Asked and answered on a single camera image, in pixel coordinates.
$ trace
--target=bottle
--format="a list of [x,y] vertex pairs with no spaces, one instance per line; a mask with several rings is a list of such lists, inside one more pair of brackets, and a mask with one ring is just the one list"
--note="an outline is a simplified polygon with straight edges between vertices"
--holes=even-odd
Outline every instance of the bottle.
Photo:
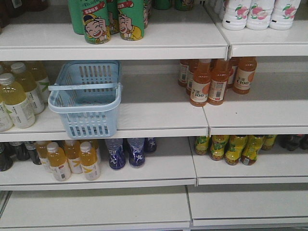
[[10,146],[12,147],[13,153],[15,153],[16,158],[21,161],[28,160],[30,158],[30,155],[27,151],[27,148],[24,144],[24,142],[9,142]]
[[130,148],[130,165],[133,167],[141,167],[145,162],[145,155],[143,153],[144,138],[128,138],[127,141]]
[[100,166],[97,161],[97,155],[89,142],[83,142],[80,145],[80,160],[82,171],[87,180],[95,180],[100,174]]
[[221,105],[223,103],[229,74],[229,62],[223,59],[217,59],[216,65],[211,72],[212,78],[207,99],[208,103],[212,105]]
[[268,28],[274,2],[275,0],[252,0],[246,27],[252,30]]
[[276,0],[270,18],[270,28],[288,30],[292,27],[300,0]]
[[206,104],[210,88],[210,59],[200,59],[199,67],[193,74],[193,84],[190,103],[196,107],[203,107]]
[[40,93],[44,103],[48,102],[50,85],[49,78],[42,61],[26,61],[26,66],[29,72],[32,74],[36,84],[40,89]]
[[25,147],[26,147],[26,149],[29,153],[29,156],[30,156],[32,162],[35,165],[41,165],[42,163],[39,159],[38,152],[37,152],[37,149],[35,147],[35,142],[34,141],[25,141],[24,144],[25,144]]
[[64,152],[68,159],[68,165],[71,168],[72,173],[82,173],[80,162],[80,143],[76,140],[65,140]]
[[66,156],[62,148],[56,142],[50,142],[47,145],[47,158],[50,164],[50,170],[57,181],[65,181],[71,177]]
[[247,94],[254,79],[257,68],[255,57],[243,57],[240,59],[232,90],[238,94]]
[[188,68],[189,68],[189,59],[181,59],[180,60],[180,75],[178,79],[178,84],[181,87],[186,87],[187,85]]
[[23,87],[29,102],[33,108],[34,114],[37,115],[44,110],[44,102],[40,93],[40,89],[36,84],[32,74],[26,69],[26,65],[17,62],[11,65],[12,73],[15,80]]
[[123,151],[123,139],[105,139],[109,151],[109,166],[118,170],[124,167],[126,160]]
[[39,155],[40,162],[44,166],[44,169],[47,172],[51,172],[50,163],[48,160],[48,151],[47,145],[51,143],[51,141],[36,141],[35,147]]
[[190,59],[188,72],[187,72],[187,84],[186,84],[186,93],[190,96],[193,86],[193,74],[198,69],[199,59]]
[[14,80],[14,76],[10,73],[0,75],[0,84],[0,95],[14,125],[17,128],[27,128],[34,124],[33,109],[22,86]]

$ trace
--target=drink bottle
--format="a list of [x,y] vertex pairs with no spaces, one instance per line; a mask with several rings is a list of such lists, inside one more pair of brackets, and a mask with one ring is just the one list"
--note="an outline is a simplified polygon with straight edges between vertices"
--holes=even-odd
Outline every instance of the drink bottle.
[[34,114],[37,115],[44,110],[44,102],[40,93],[40,89],[36,84],[32,74],[26,69],[26,65],[17,62],[11,65],[12,73],[15,80],[23,87],[29,102],[33,108]]
[[72,173],[63,149],[56,142],[50,142],[47,145],[47,151],[47,158],[54,178],[58,181],[69,179]]
[[80,143],[76,140],[65,140],[64,152],[72,173],[82,173],[80,162]]
[[86,179],[95,180],[100,174],[100,166],[97,161],[97,155],[92,145],[89,142],[83,142],[80,145],[80,161],[82,171],[85,174]]
[[22,86],[14,80],[11,73],[0,75],[0,95],[4,105],[17,128],[27,128],[34,124],[33,109]]
[[40,89],[43,102],[47,103],[50,93],[48,91],[48,86],[50,85],[50,82],[43,62],[26,61],[26,66]]

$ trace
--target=juice bottle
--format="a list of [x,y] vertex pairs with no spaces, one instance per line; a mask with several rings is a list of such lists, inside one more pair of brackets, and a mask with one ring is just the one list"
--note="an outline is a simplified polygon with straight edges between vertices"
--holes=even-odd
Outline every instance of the juice bottle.
[[238,94],[247,94],[254,79],[256,68],[257,62],[255,57],[241,58],[232,90]]
[[80,162],[80,143],[76,140],[66,140],[64,145],[64,152],[68,159],[68,164],[72,173],[82,173]]
[[56,142],[50,142],[47,145],[47,151],[47,158],[54,178],[58,181],[69,179],[72,173],[63,149]]
[[0,75],[0,84],[0,95],[14,125],[18,128],[27,128],[34,124],[33,109],[22,86],[14,80],[14,76],[11,73]]
[[217,59],[216,65],[211,72],[211,85],[207,101],[212,105],[221,105],[229,78],[229,62],[223,59]]
[[32,74],[26,69],[26,65],[17,62],[11,65],[12,73],[16,81],[23,87],[29,102],[33,108],[34,114],[37,115],[44,110],[44,102],[40,93],[40,89],[36,84]]
[[100,174],[100,166],[98,164],[97,155],[89,142],[83,142],[80,145],[80,160],[82,171],[86,179],[95,180]]
[[196,107],[203,107],[207,101],[211,82],[210,64],[210,59],[200,59],[199,67],[193,74],[190,103]]
[[44,103],[48,102],[49,91],[48,86],[50,85],[48,75],[44,64],[42,61],[26,61],[26,66],[29,72],[34,77],[35,82],[37,83],[41,96]]

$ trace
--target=dark bottle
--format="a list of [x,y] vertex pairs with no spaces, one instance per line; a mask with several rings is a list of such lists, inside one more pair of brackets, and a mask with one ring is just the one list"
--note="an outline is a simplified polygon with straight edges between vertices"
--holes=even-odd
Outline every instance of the dark bottle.
[[25,141],[25,146],[28,150],[28,153],[31,157],[32,162],[36,165],[41,165],[42,163],[40,162],[38,152],[37,152],[37,149],[35,147],[35,142],[34,141]]
[[24,142],[9,142],[18,160],[28,160],[30,155]]

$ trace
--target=white shelf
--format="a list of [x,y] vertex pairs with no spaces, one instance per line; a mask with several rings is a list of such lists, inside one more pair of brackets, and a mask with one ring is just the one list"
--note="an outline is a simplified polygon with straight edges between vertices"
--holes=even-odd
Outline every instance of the white shelf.
[[189,224],[184,186],[13,192],[0,219],[8,231],[163,230]]
[[[177,75],[126,75],[113,138],[198,136],[208,132],[203,109],[189,103]],[[0,132],[1,141],[67,140],[57,113],[46,109],[29,128]]]
[[152,60],[225,58],[227,43],[202,5],[192,11],[154,10],[144,38],[88,44],[73,32],[67,6],[21,15],[3,29],[0,60]]
[[208,5],[205,6],[217,28],[227,41],[229,57],[243,56],[307,56],[308,55],[308,5],[301,4],[291,29],[286,31],[256,31],[244,28],[227,30]]
[[210,134],[308,134],[307,88],[306,73],[256,73],[248,94],[204,107]]
[[194,151],[194,138],[189,139],[198,185],[308,183],[308,151],[293,152],[282,148],[278,141],[269,151],[260,150],[255,164],[235,166],[224,160],[213,161],[208,154]]
[[43,166],[31,160],[14,160],[12,168],[1,173],[0,190],[70,190],[195,185],[196,174],[187,137],[159,138],[157,150],[146,154],[145,164],[125,166],[115,171],[109,167],[109,155],[101,141],[101,176],[94,181],[83,174],[72,174],[67,181],[56,181]]
[[308,225],[307,184],[188,186],[193,226],[208,229]]

